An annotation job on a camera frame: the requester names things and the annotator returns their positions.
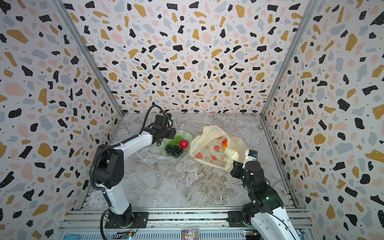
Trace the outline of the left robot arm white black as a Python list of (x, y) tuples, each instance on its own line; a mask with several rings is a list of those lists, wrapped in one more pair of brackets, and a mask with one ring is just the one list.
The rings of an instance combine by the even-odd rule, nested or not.
[(108, 219), (121, 227), (131, 224), (134, 215), (132, 206), (123, 189), (126, 160), (137, 151), (160, 143), (163, 139), (172, 140), (176, 135), (171, 114), (156, 115), (155, 121), (142, 126), (139, 133), (114, 145), (102, 144), (97, 148), (90, 168), (90, 184), (101, 191), (108, 204)]

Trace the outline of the dark grape bunch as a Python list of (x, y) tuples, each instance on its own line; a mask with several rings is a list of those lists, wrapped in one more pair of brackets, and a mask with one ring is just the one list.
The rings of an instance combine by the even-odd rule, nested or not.
[(173, 156), (175, 158), (179, 157), (184, 152), (184, 149), (182, 147), (172, 145), (167, 145), (165, 150), (168, 155)]

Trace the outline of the red yellow mango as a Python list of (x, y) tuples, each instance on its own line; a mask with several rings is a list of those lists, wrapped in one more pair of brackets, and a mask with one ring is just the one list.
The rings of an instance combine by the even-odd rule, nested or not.
[(222, 141), (222, 147), (224, 150), (228, 147), (228, 140), (227, 139)]

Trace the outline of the yellow translucent plastic bag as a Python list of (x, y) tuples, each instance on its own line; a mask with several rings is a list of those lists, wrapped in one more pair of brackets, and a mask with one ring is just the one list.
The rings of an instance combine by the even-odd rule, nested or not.
[[(224, 150), (222, 141), (228, 140), (228, 147)], [(203, 133), (191, 142), (190, 157), (209, 167), (230, 172), (233, 162), (243, 163), (245, 152), (250, 148), (241, 138), (234, 137), (218, 126), (205, 126)]]

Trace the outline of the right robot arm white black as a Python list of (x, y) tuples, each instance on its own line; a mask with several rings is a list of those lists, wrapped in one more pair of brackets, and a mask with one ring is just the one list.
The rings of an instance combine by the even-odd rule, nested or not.
[(230, 172), (248, 191), (250, 203), (242, 207), (242, 219), (251, 225), (264, 240), (299, 240), (279, 194), (264, 176), (257, 161), (245, 164), (234, 161)]

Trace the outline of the green grape bunch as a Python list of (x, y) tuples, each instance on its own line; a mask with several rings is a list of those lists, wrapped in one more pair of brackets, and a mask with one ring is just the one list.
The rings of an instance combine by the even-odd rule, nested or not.
[(175, 138), (168, 142), (168, 145), (171, 146), (179, 146), (180, 141), (182, 141), (183, 138), (181, 136), (175, 136)]

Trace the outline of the red fruit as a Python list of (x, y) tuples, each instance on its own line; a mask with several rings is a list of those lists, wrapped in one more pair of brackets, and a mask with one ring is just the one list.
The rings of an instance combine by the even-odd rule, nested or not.
[(179, 145), (182, 149), (187, 149), (189, 147), (189, 142), (187, 140), (182, 140)]

